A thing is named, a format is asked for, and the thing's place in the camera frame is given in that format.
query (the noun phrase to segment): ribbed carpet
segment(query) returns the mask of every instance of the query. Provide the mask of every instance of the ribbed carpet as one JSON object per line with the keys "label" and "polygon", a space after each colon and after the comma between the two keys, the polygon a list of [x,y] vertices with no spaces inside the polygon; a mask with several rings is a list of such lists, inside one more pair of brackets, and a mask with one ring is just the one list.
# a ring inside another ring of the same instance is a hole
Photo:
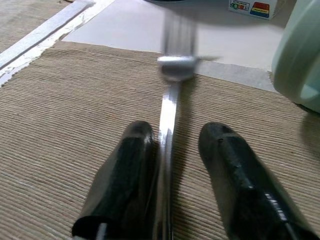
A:
{"label": "ribbed carpet", "polygon": [[0,53],[68,4],[63,0],[0,0]]}
{"label": "ribbed carpet", "polygon": [[[158,130],[158,54],[59,42],[0,88],[0,238],[68,239],[93,177],[135,120]],[[177,240],[226,239],[198,154],[201,127],[249,142],[320,234],[320,117],[285,97],[205,76],[185,83],[174,156]]]}

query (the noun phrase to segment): colorful logo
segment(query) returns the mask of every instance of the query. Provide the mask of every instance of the colorful logo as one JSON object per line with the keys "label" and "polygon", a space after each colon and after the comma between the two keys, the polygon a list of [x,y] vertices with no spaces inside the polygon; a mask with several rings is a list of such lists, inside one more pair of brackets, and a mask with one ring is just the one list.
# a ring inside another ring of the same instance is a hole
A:
{"label": "colorful logo", "polygon": [[249,11],[249,6],[250,6],[250,3],[243,2],[243,1],[232,0],[230,3],[230,7],[235,10],[239,9],[239,10]]}
{"label": "colorful logo", "polygon": [[269,18],[270,6],[266,3],[255,2],[251,8],[250,14]]}

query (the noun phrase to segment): cardboard box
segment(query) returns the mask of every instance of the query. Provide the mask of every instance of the cardboard box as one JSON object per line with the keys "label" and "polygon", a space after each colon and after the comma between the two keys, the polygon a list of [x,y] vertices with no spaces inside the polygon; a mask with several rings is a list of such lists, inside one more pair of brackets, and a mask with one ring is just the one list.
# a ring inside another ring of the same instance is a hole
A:
{"label": "cardboard box", "polygon": [[272,19],[287,0],[229,0],[229,11]]}

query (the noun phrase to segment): printed label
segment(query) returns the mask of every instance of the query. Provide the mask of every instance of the printed label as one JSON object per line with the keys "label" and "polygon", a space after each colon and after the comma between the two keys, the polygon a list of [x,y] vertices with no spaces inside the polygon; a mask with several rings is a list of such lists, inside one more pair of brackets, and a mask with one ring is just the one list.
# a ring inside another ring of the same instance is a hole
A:
{"label": "printed label", "polygon": [[270,5],[262,2],[255,2],[251,8],[250,14],[269,18]]}
{"label": "printed label", "polygon": [[250,3],[244,1],[232,0],[230,3],[230,7],[237,10],[249,11]]}

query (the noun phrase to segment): light green container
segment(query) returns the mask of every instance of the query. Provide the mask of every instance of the light green container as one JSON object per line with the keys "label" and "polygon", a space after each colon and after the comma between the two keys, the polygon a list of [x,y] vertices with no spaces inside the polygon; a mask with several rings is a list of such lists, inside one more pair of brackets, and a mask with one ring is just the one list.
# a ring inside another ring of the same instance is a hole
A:
{"label": "light green container", "polygon": [[279,93],[320,113],[320,0],[297,0],[272,72]]}

